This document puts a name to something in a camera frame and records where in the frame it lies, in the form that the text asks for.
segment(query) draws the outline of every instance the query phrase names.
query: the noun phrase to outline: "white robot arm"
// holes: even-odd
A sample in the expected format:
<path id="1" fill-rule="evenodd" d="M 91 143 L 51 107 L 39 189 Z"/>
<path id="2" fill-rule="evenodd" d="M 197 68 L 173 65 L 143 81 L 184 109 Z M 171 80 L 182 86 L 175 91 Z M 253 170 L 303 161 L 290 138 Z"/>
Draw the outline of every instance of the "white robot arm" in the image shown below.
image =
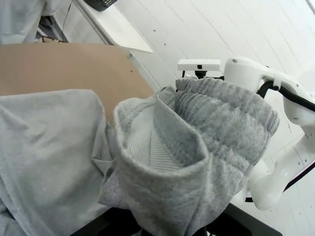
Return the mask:
<path id="1" fill-rule="evenodd" d="M 179 69 L 183 70 L 183 63 L 179 65 Z M 260 210 L 272 208 L 288 185 L 294 182 L 293 179 L 309 171 L 308 168 L 315 161 L 315 99 L 290 76 L 247 58 L 228 59 L 223 75 L 225 81 L 262 97 L 267 89 L 278 90 L 283 95 L 286 116 L 292 123 L 301 126 L 305 133 L 301 140 L 277 159 L 272 173 L 268 172 L 261 160 L 250 176 L 246 189 L 250 191 L 256 207 Z"/>

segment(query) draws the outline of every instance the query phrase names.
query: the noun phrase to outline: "wrinkled fabric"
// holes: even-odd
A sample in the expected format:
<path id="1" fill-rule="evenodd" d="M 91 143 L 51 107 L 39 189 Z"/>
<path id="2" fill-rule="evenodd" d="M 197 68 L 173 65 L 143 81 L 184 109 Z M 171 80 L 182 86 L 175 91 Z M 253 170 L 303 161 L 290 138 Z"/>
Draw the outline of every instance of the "wrinkled fabric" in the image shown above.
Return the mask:
<path id="1" fill-rule="evenodd" d="M 99 203 L 130 209 L 154 236 L 191 236 L 246 183 L 279 118 L 258 95 L 221 80 L 181 79 L 114 110 L 116 152 Z"/>
<path id="2" fill-rule="evenodd" d="M 32 43 L 40 16 L 53 15 L 62 0 L 1 0 L 0 44 Z"/>
<path id="3" fill-rule="evenodd" d="M 114 133 L 94 92 L 2 96 L 0 123 L 0 236 L 69 236 L 108 210 Z"/>

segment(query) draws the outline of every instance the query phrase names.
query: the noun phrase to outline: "black wire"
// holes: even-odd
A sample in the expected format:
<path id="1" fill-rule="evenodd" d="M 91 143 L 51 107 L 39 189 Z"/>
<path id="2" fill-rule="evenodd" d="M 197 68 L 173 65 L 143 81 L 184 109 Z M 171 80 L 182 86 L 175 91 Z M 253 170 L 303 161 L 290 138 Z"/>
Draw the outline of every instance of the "black wire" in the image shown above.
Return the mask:
<path id="1" fill-rule="evenodd" d="M 67 11 L 67 14 L 66 14 L 66 16 L 65 16 L 65 19 L 64 19 L 64 22 L 63 22 L 63 29 L 64 29 L 65 21 L 66 21 L 66 19 L 67 19 L 67 17 L 68 17 L 69 11 L 70 11 L 70 7 L 71 7 L 71 5 L 72 5 L 72 2 L 73 2 L 73 0 L 71 1 L 70 5 L 69 5 L 69 8 L 68 8 L 68 11 Z"/>
<path id="2" fill-rule="evenodd" d="M 265 82 L 258 90 L 257 94 L 260 95 L 262 98 L 265 97 L 268 89 L 272 90 L 278 90 L 277 86 L 273 86 L 272 81 Z M 294 102 L 296 104 L 299 104 L 313 112 L 315 112 L 315 104 L 310 102 L 309 100 L 300 97 L 289 90 L 285 89 L 283 86 L 281 86 L 279 92 L 288 100 L 291 102 Z M 307 175 L 312 169 L 315 168 L 315 162 L 311 164 L 309 167 L 307 167 L 301 174 L 299 174 L 297 177 L 295 177 L 293 180 L 291 180 L 285 187 L 284 191 L 288 190 L 292 185 L 294 185 L 297 181 L 299 181 L 301 178 L 303 178 L 305 175 Z M 246 203 L 253 203 L 252 198 L 246 198 Z"/>

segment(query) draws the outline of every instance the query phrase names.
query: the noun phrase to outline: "black basket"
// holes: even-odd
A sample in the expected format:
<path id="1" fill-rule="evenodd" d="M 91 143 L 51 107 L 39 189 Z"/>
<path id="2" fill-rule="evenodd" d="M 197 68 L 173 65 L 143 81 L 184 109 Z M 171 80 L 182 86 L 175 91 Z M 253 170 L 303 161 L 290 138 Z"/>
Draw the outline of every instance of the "black basket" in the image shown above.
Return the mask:
<path id="1" fill-rule="evenodd" d="M 84 0 L 88 5 L 93 7 L 95 10 L 104 11 L 109 8 L 117 0 Z"/>

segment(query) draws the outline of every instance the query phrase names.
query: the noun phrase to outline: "cardboard surface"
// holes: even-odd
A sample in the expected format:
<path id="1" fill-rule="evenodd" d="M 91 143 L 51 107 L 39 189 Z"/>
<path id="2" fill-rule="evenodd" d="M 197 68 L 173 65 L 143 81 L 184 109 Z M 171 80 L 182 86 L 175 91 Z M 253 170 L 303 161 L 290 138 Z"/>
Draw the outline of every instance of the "cardboard surface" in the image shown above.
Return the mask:
<path id="1" fill-rule="evenodd" d="M 112 123 L 122 100 L 152 89 L 116 46 L 45 43 L 0 46 L 0 95 L 91 89 Z"/>

